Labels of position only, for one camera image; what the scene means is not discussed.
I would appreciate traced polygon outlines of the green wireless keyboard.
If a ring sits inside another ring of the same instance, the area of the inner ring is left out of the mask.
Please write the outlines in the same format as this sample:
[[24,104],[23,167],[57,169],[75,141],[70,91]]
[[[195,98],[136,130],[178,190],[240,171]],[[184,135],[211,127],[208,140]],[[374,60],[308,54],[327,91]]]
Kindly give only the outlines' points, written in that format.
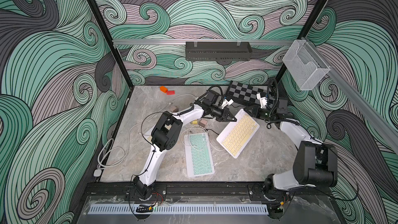
[[207,133],[184,136],[188,177],[212,175],[215,173]]

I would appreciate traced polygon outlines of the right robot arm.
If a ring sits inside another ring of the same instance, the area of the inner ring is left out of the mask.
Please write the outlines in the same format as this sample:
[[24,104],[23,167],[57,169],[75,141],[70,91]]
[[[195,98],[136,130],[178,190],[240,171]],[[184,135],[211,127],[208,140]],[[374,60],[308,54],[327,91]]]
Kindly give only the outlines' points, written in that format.
[[333,145],[313,137],[293,115],[288,113],[286,99],[270,99],[257,94],[258,104],[244,108],[249,116],[273,124],[285,133],[297,148],[292,169],[270,174],[264,182],[265,192],[286,191],[311,187],[334,187],[338,180],[338,156]]

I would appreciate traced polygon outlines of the yellow wireless keyboard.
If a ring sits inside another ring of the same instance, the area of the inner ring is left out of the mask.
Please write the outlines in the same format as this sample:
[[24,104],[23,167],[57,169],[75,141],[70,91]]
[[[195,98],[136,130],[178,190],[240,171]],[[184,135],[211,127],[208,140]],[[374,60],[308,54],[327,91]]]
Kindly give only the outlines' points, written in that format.
[[152,138],[152,133],[153,133],[154,129],[155,129],[155,126],[153,126],[147,132],[143,133],[144,140],[149,142],[151,145],[155,145],[155,140],[153,140],[153,138]]
[[235,159],[239,157],[246,145],[258,131],[260,125],[243,109],[218,135],[216,141]]

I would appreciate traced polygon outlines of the pink charger with white cable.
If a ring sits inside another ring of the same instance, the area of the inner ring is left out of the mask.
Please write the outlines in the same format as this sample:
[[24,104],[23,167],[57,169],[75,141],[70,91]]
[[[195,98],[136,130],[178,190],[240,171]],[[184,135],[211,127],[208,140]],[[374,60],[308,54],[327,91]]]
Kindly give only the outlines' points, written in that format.
[[176,107],[176,106],[174,106],[174,105],[172,105],[172,106],[170,107],[170,112],[171,112],[171,113],[178,113],[178,112],[179,112],[179,108]]

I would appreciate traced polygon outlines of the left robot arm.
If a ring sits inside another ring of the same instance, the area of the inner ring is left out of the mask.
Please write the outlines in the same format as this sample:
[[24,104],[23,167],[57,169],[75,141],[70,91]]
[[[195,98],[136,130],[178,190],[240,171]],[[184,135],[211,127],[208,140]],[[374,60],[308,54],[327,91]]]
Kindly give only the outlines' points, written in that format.
[[218,122],[236,122],[237,118],[229,110],[232,104],[232,99],[228,100],[226,96],[213,91],[211,86],[189,108],[178,113],[162,112],[157,123],[147,132],[152,147],[144,168],[131,178],[138,195],[143,199],[151,197],[162,160],[166,152],[176,145],[182,127],[208,115]]

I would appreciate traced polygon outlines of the pink charger with black cable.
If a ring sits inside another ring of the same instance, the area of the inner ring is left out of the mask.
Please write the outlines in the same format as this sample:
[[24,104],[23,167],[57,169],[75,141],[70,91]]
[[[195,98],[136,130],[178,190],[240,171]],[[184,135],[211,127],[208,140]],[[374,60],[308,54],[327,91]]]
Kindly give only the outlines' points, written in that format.
[[200,125],[200,126],[202,126],[202,127],[206,127],[207,126],[207,124],[208,124],[208,121],[206,120],[206,119],[201,119],[199,122],[198,122],[198,125]]

